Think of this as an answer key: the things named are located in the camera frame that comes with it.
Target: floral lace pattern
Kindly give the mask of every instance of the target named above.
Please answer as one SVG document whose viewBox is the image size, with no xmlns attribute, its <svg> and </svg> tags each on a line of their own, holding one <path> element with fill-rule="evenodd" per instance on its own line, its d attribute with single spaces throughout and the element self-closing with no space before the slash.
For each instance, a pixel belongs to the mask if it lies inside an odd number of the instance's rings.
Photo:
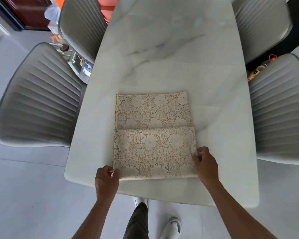
<svg viewBox="0 0 299 239">
<path fill-rule="evenodd" d="M 195 177 L 193 127 L 119 129 L 114 133 L 114 168 L 121 180 Z"/>
<path fill-rule="evenodd" d="M 191 126 L 187 93 L 116 96 L 115 129 Z"/>
</svg>

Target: dark pants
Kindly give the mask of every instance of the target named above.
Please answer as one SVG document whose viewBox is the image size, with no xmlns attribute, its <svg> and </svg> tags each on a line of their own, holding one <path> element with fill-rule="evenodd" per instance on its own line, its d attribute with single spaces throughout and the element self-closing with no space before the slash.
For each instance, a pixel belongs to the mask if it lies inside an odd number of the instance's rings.
<svg viewBox="0 0 299 239">
<path fill-rule="evenodd" d="M 141 202 L 134 210 L 126 227 L 123 239 L 148 239 L 149 227 L 147 206 Z"/>
</svg>

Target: hand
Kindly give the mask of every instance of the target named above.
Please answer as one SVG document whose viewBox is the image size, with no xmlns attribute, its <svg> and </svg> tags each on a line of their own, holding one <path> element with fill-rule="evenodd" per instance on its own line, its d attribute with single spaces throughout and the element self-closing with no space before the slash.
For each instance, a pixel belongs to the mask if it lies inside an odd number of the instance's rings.
<svg viewBox="0 0 299 239">
<path fill-rule="evenodd" d="M 119 188 L 120 171 L 116 169 L 111 178 L 112 172 L 113 168 L 107 165 L 103 168 L 98 168 L 98 171 L 96 172 L 95 188 L 98 201 L 112 203 L 116 195 L 117 189 Z"/>
<path fill-rule="evenodd" d="M 203 152 L 202 155 L 192 155 L 195 163 L 196 173 L 201 182 L 208 186 L 218 182 L 218 164 L 216 159 L 209 153 L 207 147 L 200 147 L 197 149 L 198 152 Z"/>
</svg>

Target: person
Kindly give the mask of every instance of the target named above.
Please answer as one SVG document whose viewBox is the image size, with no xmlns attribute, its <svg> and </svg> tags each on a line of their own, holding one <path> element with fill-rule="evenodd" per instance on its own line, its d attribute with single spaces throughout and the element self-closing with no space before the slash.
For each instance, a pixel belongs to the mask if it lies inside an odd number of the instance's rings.
<svg viewBox="0 0 299 239">
<path fill-rule="evenodd" d="M 222 217 L 232 239 L 277 239 L 263 225 L 256 221 L 235 199 L 226 191 L 218 179 L 218 164 L 207 147 L 197 149 L 202 155 L 192 155 L 196 173 L 205 185 Z M 119 187 L 120 172 L 104 166 L 99 168 L 95 177 L 97 201 L 85 221 L 72 239 L 99 239 L 105 218 Z M 148 207 L 146 200 L 136 198 L 134 210 L 124 239 L 148 238 Z M 181 233 L 181 224 L 177 218 L 171 218 L 159 239 L 177 239 Z"/>
</svg>

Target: chair backrest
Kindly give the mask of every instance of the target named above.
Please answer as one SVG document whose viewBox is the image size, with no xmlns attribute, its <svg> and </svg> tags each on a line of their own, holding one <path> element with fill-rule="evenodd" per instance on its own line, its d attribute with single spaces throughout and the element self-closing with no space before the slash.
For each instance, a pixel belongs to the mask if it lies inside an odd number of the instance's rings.
<svg viewBox="0 0 299 239">
<path fill-rule="evenodd" d="M 277 45 L 291 31 L 286 0 L 234 0 L 232 6 L 246 64 Z"/>
<path fill-rule="evenodd" d="M 0 101 L 0 143 L 69 147 L 85 87 L 52 45 L 38 44 Z"/>
<path fill-rule="evenodd" d="M 59 30 L 76 52 L 94 64 L 107 24 L 98 0 L 65 0 Z"/>
<path fill-rule="evenodd" d="M 285 54 L 249 82 L 257 157 L 299 164 L 299 60 Z"/>
</svg>

